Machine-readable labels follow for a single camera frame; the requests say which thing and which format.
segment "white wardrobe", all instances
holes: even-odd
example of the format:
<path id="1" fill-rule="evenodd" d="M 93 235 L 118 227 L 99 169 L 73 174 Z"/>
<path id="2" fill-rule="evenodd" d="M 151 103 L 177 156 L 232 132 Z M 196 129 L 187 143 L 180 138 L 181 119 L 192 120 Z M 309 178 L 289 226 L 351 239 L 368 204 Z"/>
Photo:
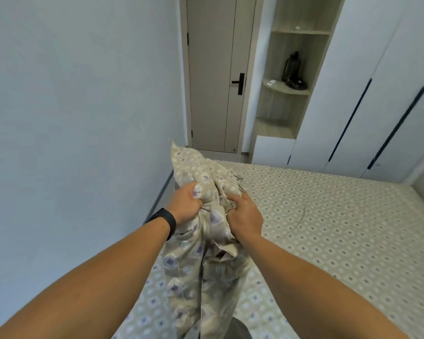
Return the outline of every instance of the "white wardrobe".
<path id="1" fill-rule="evenodd" d="M 344 0 L 293 139 L 285 167 L 407 176 L 424 156 L 424 0 Z"/>

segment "door handle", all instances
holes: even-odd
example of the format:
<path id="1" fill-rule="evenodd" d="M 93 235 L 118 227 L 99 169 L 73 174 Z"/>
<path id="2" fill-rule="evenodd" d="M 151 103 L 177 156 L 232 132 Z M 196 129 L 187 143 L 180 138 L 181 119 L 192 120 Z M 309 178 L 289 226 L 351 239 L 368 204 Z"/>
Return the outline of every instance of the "door handle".
<path id="1" fill-rule="evenodd" d="M 239 85 L 239 90 L 237 91 L 238 95 L 243 94 L 243 83 L 244 83 L 244 81 L 245 81 L 245 74 L 243 72 L 240 73 L 238 81 L 231 81 L 231 83 L 233 85 Z"/>

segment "beige door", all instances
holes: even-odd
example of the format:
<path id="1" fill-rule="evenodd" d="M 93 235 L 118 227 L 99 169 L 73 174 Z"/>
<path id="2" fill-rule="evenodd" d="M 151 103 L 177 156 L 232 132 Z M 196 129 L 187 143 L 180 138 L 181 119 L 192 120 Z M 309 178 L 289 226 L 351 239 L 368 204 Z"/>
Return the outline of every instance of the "beige door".
<path id="1" fill-rule="evenodd" d="M 192 142 L 237 152 L 256 0 L 187 0 Z"/>

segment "black wristband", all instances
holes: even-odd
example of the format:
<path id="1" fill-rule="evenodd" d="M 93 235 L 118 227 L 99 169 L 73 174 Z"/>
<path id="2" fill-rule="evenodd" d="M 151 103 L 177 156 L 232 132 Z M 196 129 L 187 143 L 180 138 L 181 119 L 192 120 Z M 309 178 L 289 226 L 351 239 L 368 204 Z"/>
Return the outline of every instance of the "black wristband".
<path id="1" fill-rule="evenodd" d="M 175 233 L 175 230 L 176 230 L 176 219 L 173 216 L 173 214 L 171 214 L 165 208 L 161 208 L 157 212 L 155 212 L 153 216 L 151 216 L 148 220 L 146 220 L 145 224 L 147 224 L 148 222 L 150 222 L 150 221 L 158 218 L 159 216 L 162 217 L 162 218 L 164 218 L 166 220 L 166 222 L 168 222 L 168 224 L 170 225 L 170 234 L 168 235 L 168 238 L 166 239 L 166 241 L 168 241 L 168 240 L 170 240 L 170 238 Z"/>

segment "mattress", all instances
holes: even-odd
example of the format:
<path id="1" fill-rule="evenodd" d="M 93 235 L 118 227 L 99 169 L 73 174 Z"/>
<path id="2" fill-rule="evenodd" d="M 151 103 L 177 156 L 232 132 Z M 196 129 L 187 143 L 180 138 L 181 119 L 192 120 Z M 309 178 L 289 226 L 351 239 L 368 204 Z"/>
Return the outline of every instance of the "mattress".
<path id="1" fill-rule="evenodd" d="M 243 177 L 263 236 L 327 271 L 410 338 L 424 338 L 424 202 L 408 186 L 220 162 Z M 253 268 L 235 317 L 254 339 L 298 338 Z M 158 258 L 115 339 L 176 338 Z"/>

